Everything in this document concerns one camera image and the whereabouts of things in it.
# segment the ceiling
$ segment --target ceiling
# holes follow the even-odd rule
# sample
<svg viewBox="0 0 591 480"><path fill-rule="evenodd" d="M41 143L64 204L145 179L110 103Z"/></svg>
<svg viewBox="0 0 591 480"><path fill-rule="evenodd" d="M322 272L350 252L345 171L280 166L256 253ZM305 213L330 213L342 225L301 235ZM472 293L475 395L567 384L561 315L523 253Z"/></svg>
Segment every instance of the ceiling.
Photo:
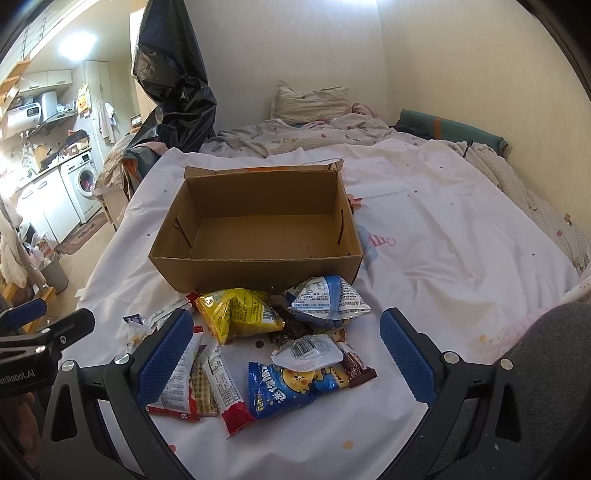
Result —
<svg viewBox="0 0 591 480"><path fill-rule="evenodd" d="M27 72L70 70L81 61L72 61L59 53L60 43L68 35L85 31L96 36L96 43L86 60L131 61L129 13L131 0L99 0L61 30L33 58Z"/></svg>

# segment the hanging clothes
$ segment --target hanging clothes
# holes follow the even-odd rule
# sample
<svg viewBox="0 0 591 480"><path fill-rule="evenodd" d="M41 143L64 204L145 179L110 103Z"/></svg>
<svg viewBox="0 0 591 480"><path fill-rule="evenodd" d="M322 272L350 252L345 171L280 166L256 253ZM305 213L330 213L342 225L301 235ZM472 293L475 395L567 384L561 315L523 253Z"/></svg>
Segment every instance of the hanging clothes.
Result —
<svg viewBox="0 0 591 480"><path fill-rule="evenodd" d="M105 140L107 143L114 144L115 132L113 132L113 125L111 125L111 119L106 106L107 104L105 102L98 102L99 128L103 140Z"/></svg>

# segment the range hood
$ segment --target range hood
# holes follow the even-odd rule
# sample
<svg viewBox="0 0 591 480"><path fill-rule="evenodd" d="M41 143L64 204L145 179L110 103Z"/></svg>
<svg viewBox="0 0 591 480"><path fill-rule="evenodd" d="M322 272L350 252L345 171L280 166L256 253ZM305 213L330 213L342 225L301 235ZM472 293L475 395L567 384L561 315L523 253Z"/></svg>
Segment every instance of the range hood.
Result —
<svg viewBox="0 0 591 480"><path fill-rule="evenodd" d="M52 116L48 117L46 121L39 124L39 126L30 133L29 136L36 135L45 131L46 135L51 132L55 127L63 124L73 116L76 116L75 110L66 110L64 112L54 113Z"/></svg>

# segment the blue snack bag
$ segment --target blue snack bag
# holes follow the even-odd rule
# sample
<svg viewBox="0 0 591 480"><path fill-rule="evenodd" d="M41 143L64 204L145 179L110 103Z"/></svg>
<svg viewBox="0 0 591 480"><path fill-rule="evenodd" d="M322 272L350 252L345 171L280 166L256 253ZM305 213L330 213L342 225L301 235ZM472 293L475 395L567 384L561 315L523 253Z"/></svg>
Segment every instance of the blue snack bag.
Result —
<svg viewBox="0 0 591 480"><path fill-rule="evenodd" d="M340 365L294 372L276 365L248 364L248 408L257 420L304 407L322 393L348 386Z"/></svg>

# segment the floor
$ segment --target floor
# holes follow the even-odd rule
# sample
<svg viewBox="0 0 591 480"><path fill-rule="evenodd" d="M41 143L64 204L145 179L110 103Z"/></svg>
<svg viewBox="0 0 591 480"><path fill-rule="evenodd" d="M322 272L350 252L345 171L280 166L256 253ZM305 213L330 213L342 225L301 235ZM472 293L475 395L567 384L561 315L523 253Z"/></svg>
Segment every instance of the floor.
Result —
<svg viewBox="0 0 591 480"><path fill-rule="evenodd" d="M50 321L59 320L76 309L78 304L76 292L86 286L100 256L114 234L113 225L106 223L77 252L61 256L60 264L70 281L67 288L48 303L47 314Z"/></svg>

